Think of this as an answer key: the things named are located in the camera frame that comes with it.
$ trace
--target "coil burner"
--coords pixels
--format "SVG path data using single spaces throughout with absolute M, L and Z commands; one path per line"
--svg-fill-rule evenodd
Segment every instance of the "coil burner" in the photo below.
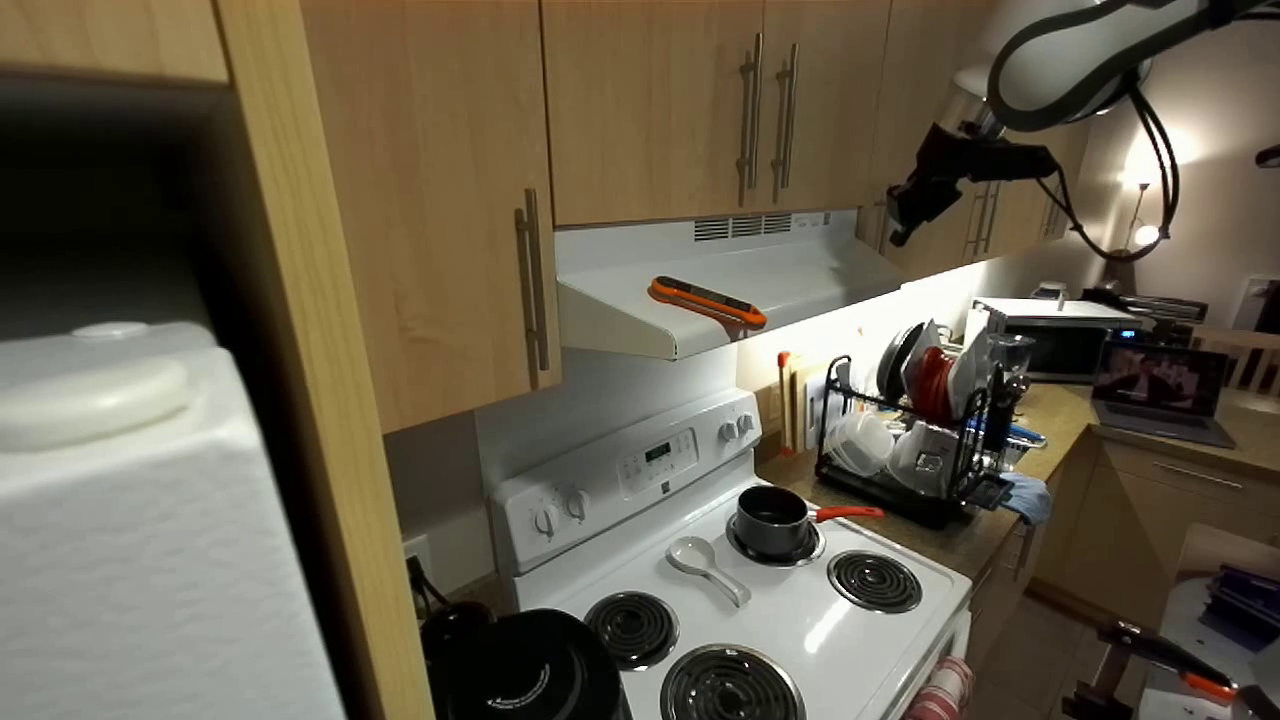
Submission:
M 666 720 L 803 720 L 803 706 L 764 657 L 697 649 L 666 677 Z
M 666 599 L 644 593 L 605 598 L 589 614 L 589 627 L 605 639 L 618 668 L 653 668 L 677 645 L 677 619 Z
M 892 557 L 844 553 L 830 564 L 831 588 L 871 614 L 908 614 L 922 603 L 922 579 Z

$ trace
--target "stove control panel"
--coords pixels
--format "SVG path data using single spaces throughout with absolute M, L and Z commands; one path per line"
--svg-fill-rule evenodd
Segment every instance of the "stove control panel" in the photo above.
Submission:
M 757 441 L 757 398 L 723 394 L 560 454 L 497 487 L 499 553 L 527 574 L 734 460 L 752 470 Z

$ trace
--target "robotic arm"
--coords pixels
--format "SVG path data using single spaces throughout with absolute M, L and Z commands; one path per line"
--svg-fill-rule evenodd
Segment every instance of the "robotic arm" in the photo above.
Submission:
M 1088 121 L 1118 106 L 1145 59 L 1246 15 L 1260 0 L 1003 0 L 982 63 L 957 77 L 957 102 L 929 127 L 908 183 L 887 190 L 892 246 L 962 201 L 962 182 L 1037 182 L 1055 159 L 1039 144 L 1008 144 Z

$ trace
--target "stovetop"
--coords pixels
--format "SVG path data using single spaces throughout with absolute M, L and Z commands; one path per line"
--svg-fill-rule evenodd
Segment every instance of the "stovetop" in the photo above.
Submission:
M 727 541 L 727 515 L 736 496 L 761 485 L 752 475 L 757 437 L 757 408 L 736 400 L 690 425 L 627 434 L 622 445 L 605 441 L 586 455 L 553 460 L 553 473 L 518 481 L 499 502 L 499 538 L 518 553 L 518 603 L 560 608 L 580 619 L 599 599 L 627 593 L 666 603 L 672 615 L 667 649 L 653 657 L 644 645 L 642 668 L 622 674 L 635 720 L 667 720 L 662 714 L 666 680 L 677 665 L 715 665 L 712 654 L 719 662 L 727 654 L 736 668 L 776 668 L 764 689 L 791 689 L 808 720 L 880 720 L 904 709 L 929 677 L 929 668 L 922 677 L 922 665 L 936 662 L 953 627 L 969 619 L 969 579 L 844 522 L 820 525 L 812 561 L 748 561 Z M 635 455 L 655 455 L 662 473 L 635 470 Z M 631 509 L 622 496 L 650 491 L 653 502 L 642 514 L 622 514 Z M 719 574 L 748 588 L 745 603 L 719 584 L 672 568 L 667 553 L 684 538 L 712 544 Z M 912 599 L 892 614 L 862 608 L 831 584 L 831 568 L 842 564 L 852 584 L 880 579 L 885 568 L 862 568 L 852 557 L 908 568 Z

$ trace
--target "black pot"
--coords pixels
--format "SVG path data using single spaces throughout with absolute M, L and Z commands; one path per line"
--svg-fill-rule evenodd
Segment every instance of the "black pot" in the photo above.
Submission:
M 506 615 L 458 645 L 449 720 L 631 720 L 605 639 L 578 615 Z
M 761 564 L 798 564 L 818 553 L 820 533 L 798 491 L 757 485 L 736 496 L 727 541 Z

